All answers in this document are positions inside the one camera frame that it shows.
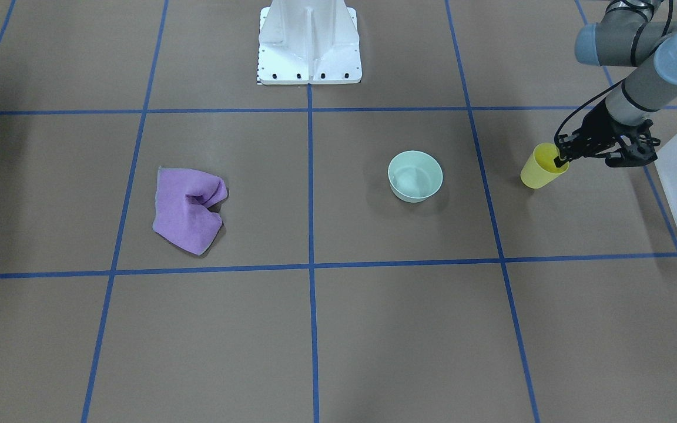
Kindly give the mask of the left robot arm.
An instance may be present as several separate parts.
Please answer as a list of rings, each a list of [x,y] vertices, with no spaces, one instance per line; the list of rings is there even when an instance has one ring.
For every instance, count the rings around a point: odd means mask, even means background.
[[[677,98],[677,21],[653,21],[659,1],[612,1],[601,21],[578,32],[574,54],[585,65],[629,67],[623,80],[588,101],[579,128],[554,134],[553,164],[581,158],[612,168],[647,166],[660,140],[651,116]]]

